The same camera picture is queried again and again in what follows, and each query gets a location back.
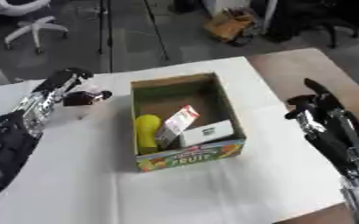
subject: wooden table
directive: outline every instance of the wooden table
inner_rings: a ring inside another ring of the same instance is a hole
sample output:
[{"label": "wooden table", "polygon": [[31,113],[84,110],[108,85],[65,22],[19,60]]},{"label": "wooden table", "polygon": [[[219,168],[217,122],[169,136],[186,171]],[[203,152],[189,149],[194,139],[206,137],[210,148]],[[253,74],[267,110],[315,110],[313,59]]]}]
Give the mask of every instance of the wooden table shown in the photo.
[{"label": "wooden table", "polygon": [[[311,94],[312,91],[303,84],[305,78],[310,78],[325,85],[359,118],[359,85],[322,52],[316,49],[302,49],[252,56],[248,60],[281,101],[295,95]],[[307,223],[351,224],[353,221],[349,210],[345,205],[340,204],[279,222],[279,224]]]}]

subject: floor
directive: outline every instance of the floor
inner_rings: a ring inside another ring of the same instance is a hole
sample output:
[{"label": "floor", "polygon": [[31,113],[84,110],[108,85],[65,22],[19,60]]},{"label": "floor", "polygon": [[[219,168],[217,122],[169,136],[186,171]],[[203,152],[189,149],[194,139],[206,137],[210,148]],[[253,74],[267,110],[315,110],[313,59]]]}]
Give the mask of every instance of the floor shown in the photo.
[{"label": "floor", "polygon": [[[339,31],[340,47],[334,50],[327,48],[327,34],[323,31],[303,32],[299,37],[281,44],[258,37],[244,47],[235,48],[216,42],[202,30],[202,25],[208,21],[208,14],[202,8],[175,15],[167,9],[171,1],[149,0],[170,57],[166,61],[162,58],[144,1],[111,2],[115,72],[316,47],[359,83],[359,39],[350,38],[345,31]],[[108,49],[103,55],[96,52],[99,39],[98,19],[94,12],[96,5],[97,1],[91,0],[52,0],[50,9],[33,13],[37,18],[54,15],[59,24],[70,30],[68,39],[62,39],[59,33],[53,31],[42,32],[45,53],[39,56],[34,52],[32,37],[28,35],[17,40],[13,50],[4,50],[2,39],[15,29],[17,20],[0,17],[0,69],[11,81],[43,79],[64,67],[83,67],[94,73],[107,73]]]}]

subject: white box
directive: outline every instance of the white box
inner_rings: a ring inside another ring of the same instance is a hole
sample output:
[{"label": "white box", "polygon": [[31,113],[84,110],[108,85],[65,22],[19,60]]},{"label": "white box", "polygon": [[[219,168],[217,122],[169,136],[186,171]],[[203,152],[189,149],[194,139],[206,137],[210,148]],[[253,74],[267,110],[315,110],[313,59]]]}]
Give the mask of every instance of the white box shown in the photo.
[{"label": "white box", "polygon": [[179,136],[181,147],[203,144],[234,134],[230,120],[216,122],[195,129],[188,129]]}]

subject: open cardboard box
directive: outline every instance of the open cardboard box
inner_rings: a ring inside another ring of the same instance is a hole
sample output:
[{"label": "open cardboard box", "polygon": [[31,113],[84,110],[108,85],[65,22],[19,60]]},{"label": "open cardboard box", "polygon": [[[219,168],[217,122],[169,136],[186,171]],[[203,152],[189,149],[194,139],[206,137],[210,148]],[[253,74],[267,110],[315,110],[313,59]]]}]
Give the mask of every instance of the open cardboard box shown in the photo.
[{"label": "open cardboard box", "polygon": [[[229,103],[218,77],[214,73],[203,73],[161,80],[142,80],[131,83],[134,146],[137,166],[141,171],[153,171],[178,165],[230,158],[241,154],[245,135]],[[155,115],[162,122],[182,107],[191,105],[199,117],[187,129],[230,120],[234,134],[209,143],[180,148],[176,140],[166,150],[140,155],[137,145],[136,118]]]}]

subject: robotic hand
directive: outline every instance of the robotic hand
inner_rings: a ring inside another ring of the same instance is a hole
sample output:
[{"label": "robotic hand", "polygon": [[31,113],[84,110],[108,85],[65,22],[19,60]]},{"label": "robotic hand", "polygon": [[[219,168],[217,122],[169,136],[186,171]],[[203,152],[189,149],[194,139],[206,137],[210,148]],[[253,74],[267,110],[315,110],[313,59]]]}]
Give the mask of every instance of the robotic hand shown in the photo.
[{"label": "robotic hand", "polygon": [[54,73],[26,96],[9,114],[0,116],[0,192],[18,175],[43,135],[45,124],[54,105],[90,105],[96,99],[107,99],[102,94],[68,92],[93,74],[79,68],[68,68]]},{"label": "robotic hand", "polygon": [[359,224],[359,121],[321,84],[305,79],[305,85],[315,94],[289,99],[295,109],[285,118],[296,119],[305,139],[342,175],[341,192]]}]

